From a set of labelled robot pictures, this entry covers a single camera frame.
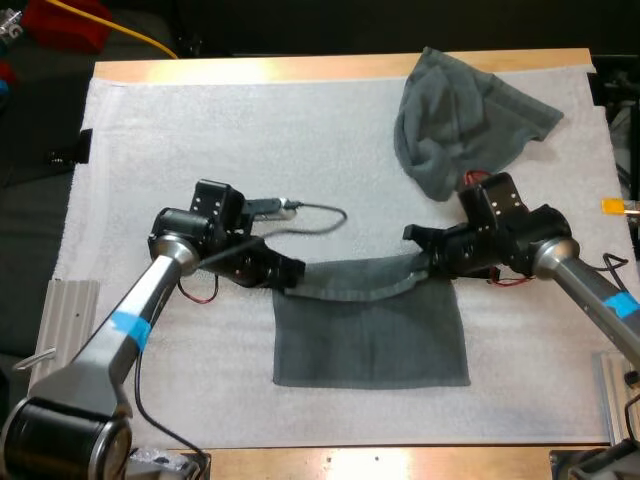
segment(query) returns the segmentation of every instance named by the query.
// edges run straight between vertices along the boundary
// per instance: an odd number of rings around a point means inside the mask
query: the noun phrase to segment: yellow cable
[[[109,20],[105,20],[104,18],[96,17],[95,15],[91,15],[90,13],[84,12],[82,10],[78,10],[77,8],[67,5],[66,3],[62,3],[59,0],[46,0],[46,1],[51,5],[55,5],[58,8],[62,8],[63,10],[66,10],[67,12],[75,13],[76,15],[80,15],[81,17],[87,18],[96,23],[100,23],[109,28],[125,33],[127,35],[131,35],[132,37],[142,40],[143,42],[147,42],[153,45],[154,47],[159,48],[164,53],[169,55],[171,58],[178,58],[178,56],[175,53],[173,53],[169,48],[165,47],[163,44],[154,40],[153,38],[149,38],[146,35],[142,35],[141,33],[135,32],[133,30],[129,30],[128,28],[123,27],[122,25],[118,25],[117,23],[110,22]]]

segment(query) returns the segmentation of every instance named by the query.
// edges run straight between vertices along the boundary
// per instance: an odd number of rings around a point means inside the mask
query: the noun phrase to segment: table surface
[[[452,52],[487,72],[591,63],[584,48]],[[154,84],[240,84],[397,77],[419,54],[100,62],[94,77]],[[397,446],[210,450],[212,478],[453,480],[550,479],[552,446]],[[593,448],[563,446],[561,448]]]

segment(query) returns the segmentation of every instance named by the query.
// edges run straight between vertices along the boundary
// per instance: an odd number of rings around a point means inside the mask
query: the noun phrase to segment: crumpled gray cloth
[[[273,381],[291,387],[398,389],[469,385],[451,281],[425,254],[307,265],[273,292]]]
[[[407,175],[445,201],[466,171],[501,170],[562,117],[495,75],[425,48],[405,83],[394,146]]]

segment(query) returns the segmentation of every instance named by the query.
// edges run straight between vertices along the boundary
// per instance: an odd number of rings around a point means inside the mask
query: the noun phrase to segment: white towel
[[[583,258],[601,265],[605,251],[629,259],[633,252],[625,219],[600,213],[600,199],[620,189],[587,69],[500,77],[564,112],[547,140],[527,145],[507,170],[527,205],[563,212]],[[93,80],[84,122],[94,128],[91,160],[76,169],[56,276],[101,282],[99,324],[149,264],[146,237],[156,214],[188,208],[200,178],[229,183],[247,198],[285,196],[349,212],[330,236],[268,241],[288,256],[317,262],[418,251],[401,240],[405,225],[443,228],[465,218],[457,198],[426,198],[395,158],[403,84]],[[296,223],[323,221],[331,219],[301,210]],[[621,276],[640,294],[632,267]],[[212,288],[205,275],[185,283],[203,296]],[[222,280],[213,304],[171,297],[145,352],[144,402],[205,447],[606,441],[591,358],[611,344],[561,289],[543,281],[502,289],[460,279],[455,286],[470,387],[275,386],[270,292]],[[138,445],[177,446],[137,413],[133,426]]]

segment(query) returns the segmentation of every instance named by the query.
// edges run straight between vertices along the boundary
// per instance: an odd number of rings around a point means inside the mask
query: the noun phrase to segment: red wire
[[[213,299],[216,298],[216,296],[218,295],[218,276],[216,275],[215,287],[213,289],[213,295],[211,295],[211,297],[209,297],[209,298],[198,298],[198,297],[194,297],[190,293],[187,293],[185,291],[185,289],[183,288],[182,283],[180,282],[180,280],[178,280],[178,290],[180,290],[180,293],[183,294],[185,297],[187,297],[192,302],[198,303],[200,305],[206,305],[207,303],[211,303],[213,301]]]
[[[484,170],[467,170],[464,174],[464,184],[472,185],[474,183],[481,182],[489,176],[491,176],[491,174]]]
[[[489,273],[489,283],[491,285],[495,285],[496,287],[515,287],[517,285],[522,285],[523,283],[527,283],[533,280],[532,277],[503,278],[502,280],[499,280],[497,274],[498,269],[496,267],[491,267],[491,272]]]

